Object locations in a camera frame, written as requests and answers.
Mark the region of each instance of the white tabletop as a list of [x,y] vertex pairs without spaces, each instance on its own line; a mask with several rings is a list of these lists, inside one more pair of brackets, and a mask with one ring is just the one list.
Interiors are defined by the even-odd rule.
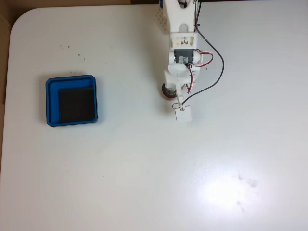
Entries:
[[[200,30],[226,68],[189,100],[191,124],[161,97],[157,7],[35,9],[16,22],[1,231],[308,229],[308,1],[203,4]],[[220,70],[215,55],[193,91]],[[99,121],[51,128],[46,80],[83,74],[96,78]]]

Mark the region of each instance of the blue container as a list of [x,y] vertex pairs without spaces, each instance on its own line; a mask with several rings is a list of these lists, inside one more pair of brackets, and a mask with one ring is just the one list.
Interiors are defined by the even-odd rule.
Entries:
[[46,117],[51,127],[95,123],[98,119],[95,78],[87,75],[48,79]]

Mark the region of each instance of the black square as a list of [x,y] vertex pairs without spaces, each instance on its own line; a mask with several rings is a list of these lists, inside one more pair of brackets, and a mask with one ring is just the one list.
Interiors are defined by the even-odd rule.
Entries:
[[61,124],[94,119],[93,87],[59,90],[59,122]]

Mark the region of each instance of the robotic arm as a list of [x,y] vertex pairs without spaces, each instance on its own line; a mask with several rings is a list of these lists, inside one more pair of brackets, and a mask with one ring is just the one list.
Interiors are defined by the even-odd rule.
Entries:
[[[213,60],[213,54],[197,49],[195,28],[196,0],[161,0],[163,16],[169,24],[169,65],[164,71],[163,96],[167,100],[177,99],[175,109],[178,122],[191,121],[190,106],[183,105],[185,91],[190,94],[200,68]],[[212,59],[203,63],[203,54],[211,54]]]

